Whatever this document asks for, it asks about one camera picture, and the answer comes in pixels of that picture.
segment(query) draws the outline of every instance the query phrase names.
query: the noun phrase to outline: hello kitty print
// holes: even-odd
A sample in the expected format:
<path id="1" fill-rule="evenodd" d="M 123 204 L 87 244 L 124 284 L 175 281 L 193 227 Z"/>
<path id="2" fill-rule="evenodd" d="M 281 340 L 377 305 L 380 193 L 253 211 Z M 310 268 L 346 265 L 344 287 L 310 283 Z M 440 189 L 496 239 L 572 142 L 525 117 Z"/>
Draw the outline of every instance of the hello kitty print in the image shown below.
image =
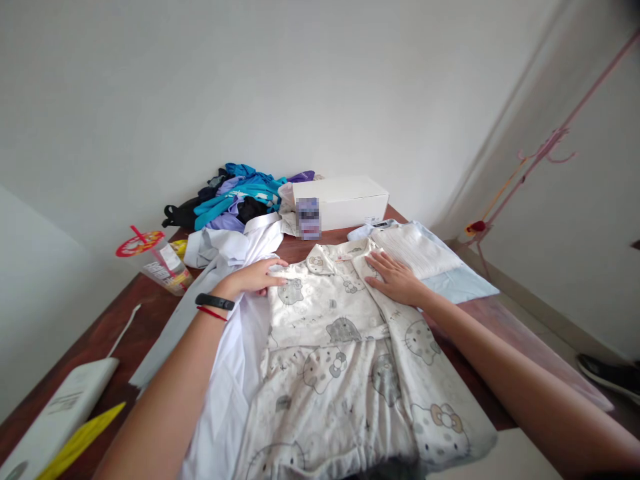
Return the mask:
<path id="1" fill-rule="evenodd" d="M 261 363 L 235 474 L 343 478 L 391 458 L 409 477 L 480 458 L 495 429 L 418 311 L 364 280 L 369 239 L 316 245 L 275 276 Z"/>

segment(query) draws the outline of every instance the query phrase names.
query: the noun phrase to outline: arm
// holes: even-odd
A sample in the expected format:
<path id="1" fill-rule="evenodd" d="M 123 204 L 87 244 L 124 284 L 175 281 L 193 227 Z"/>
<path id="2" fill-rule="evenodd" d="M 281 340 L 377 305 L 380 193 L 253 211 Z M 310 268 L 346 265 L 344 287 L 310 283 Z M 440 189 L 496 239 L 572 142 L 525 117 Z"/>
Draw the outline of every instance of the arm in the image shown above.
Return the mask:
<path id="1" fill-rule="evenodd" d="M 640 442 L 610 416 L 429 290 L 408 267 L 386 253 L 372 256 L 367 261 L 385 282 L 367 282 L 435 320 L 562 476 L 640 471 Z"/>
<path id="2" fill-rule="evenodd" d="M 286 280 L 268 276 L 280 259 L 262 260 L 224 278 L 211 292 L 231 301 L 242 291 L 266 294 Z M 226 318 L 226 310 L 206 307 Z M 96 479 L 174 479 L 187 452 L 209 386 L 226 322 L 198 312 L 148 390 L 131 411 L 94 476 Z"/>

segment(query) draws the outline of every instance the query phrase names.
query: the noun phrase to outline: shoe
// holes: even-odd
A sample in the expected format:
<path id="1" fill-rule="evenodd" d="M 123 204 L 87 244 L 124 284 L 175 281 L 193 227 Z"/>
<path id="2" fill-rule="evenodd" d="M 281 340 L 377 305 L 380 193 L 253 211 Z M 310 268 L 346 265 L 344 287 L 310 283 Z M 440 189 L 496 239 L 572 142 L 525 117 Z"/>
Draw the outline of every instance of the shoe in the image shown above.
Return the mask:
<path id="1" fill-rule="evenodd" d="M 603 387 L 628 396 L 640 405 L 640 369 L 631 365 L 607 365 L 583 354 L 575 359 L 582 373 L 588 378 Z"/>

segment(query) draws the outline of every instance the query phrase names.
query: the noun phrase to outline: wooden table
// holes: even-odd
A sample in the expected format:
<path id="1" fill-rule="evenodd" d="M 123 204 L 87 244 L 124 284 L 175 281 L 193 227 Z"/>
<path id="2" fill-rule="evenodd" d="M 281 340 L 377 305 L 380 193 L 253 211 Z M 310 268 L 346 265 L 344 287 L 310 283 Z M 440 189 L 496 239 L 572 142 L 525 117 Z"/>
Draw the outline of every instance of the wooden table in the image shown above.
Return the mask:
<path id="1" fill-rule="evenodd" d="M 387 208 L 386 218 L 395 219 L 401 223 L 407 221 L 391 206 Z M 347 234 L 351 230 L 353 228 L 323 232 L 322 239 L 318 243 L 323 245 L 343 243 L 347 241 Z M 186 237 L 187 232 L 180 230 L 174 235 L 172 241 Z M 295 263 L 304 260 L 314 244 L 314 242 L 305 242 L 286 235 L 276 253 L 284 260 Z M 194 276 L 198 276 L 200 271 L 192 271 L 192 273 Z M 63 476 L 68 479 L 91 478 L 104 452 L 135 403 L 138 390 L 129 385 L 129 379 L 160 336 L 160 332 L 179 301 L 179 297 L 170 294 L 144 275 L 137 275 L 0 425 L 0 465 L 9 456 L 69 372 L 78 365 L 104 358 L 129 320 L 133 308 L 142 303 L 135 320 L 113 354 L 115 358 L 120 360 L 120 365 L 91 412 L 90 418 L 120 402 L 126 401 L 127 405 Z M 603 410 L 612 410 L 612 404 L 592 384 L 582 378 L 576 370 L 512 316 L 496 298 L 472 300 L 460 304 L 460 307 L 486 328 L 572 386 L 594 404 Z M 515 422 L 482 378 L 458 352 L 444 332 L 428 316 L 425 316 L 425 319 L 431 326 L 438 344 L 451 360 L 496 429 L 504 430 L 516 427 Z"/>

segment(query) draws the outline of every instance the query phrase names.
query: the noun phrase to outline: purple clothing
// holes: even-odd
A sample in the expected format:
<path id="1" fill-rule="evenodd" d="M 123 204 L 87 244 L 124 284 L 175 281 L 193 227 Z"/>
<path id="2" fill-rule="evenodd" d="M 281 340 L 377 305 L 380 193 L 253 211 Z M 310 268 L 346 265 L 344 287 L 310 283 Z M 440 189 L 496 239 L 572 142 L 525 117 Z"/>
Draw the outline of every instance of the purple clothing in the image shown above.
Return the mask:
<path id="1" fill-rule="evenodd" d="M 234 230 L 240 233 L 244 233 L 245 224 L 238 220 L 238 218 L 236 218 L 236 216 L 238 215 L 238 204 L 244 202 L 244 200 L 244 197 L 236 195 L 233 198 L 233 203 L 231 204 L 231 206 L 229 206 L 229 209 L 210 221 L 206 225 L 207 228 L 210 228 L 212 230 Z"/>
<path id="2" fill-rule="evenodd" d="M 307 171 L 304 171 L 302 173 L 298 173 L 297 175 L 292 176 L 291 178 L 287 179 L 287 181 L 290 181 L 292 183 L 303 182 L 303 181 L 311 181 L 311 180 L 313 180 L 314 176 L 315 176 L 315 172 L 313 170 L 307 170 Z"/>
<path id="3" fill-rule="evenodd" d="M 221 195 L 224 195 L 230 192 L 238 185 L 238 182 L 244 179 L 245 179 L 244 177 L 240 176 L 240 177 L 234 177 L 232 179 L 227 180 L 226 182 L 224 182 L 222 185 L 218 187 L 218 191 L 215 193 L 215 196 L 219 197 Z"/>

